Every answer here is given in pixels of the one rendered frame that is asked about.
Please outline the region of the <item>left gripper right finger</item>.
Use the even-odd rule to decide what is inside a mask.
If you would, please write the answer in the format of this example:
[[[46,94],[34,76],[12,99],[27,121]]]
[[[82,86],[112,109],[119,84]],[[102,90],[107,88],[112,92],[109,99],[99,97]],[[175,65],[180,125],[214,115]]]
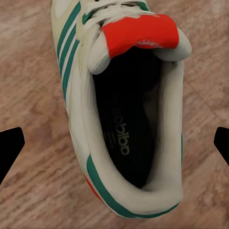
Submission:
[[[217,128],[215,138],[214,138],[214,144],[229,165],[229,129],[228,128],[224,128],[224,127]]]

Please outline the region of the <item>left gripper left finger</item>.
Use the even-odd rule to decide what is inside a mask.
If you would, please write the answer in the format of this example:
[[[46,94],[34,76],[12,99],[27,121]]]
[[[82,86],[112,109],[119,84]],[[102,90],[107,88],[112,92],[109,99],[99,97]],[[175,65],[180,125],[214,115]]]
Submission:
[[[25,145],[21,127],[0,132],[0,184]]]

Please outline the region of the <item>gym shoe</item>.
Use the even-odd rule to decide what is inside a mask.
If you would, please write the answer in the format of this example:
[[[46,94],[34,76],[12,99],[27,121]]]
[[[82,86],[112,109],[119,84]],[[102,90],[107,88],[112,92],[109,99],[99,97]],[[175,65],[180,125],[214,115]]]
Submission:
[[[183,60],[192,47],[145,0],[52,0],[69,129],[94,194],[126,219],[183,199]]]

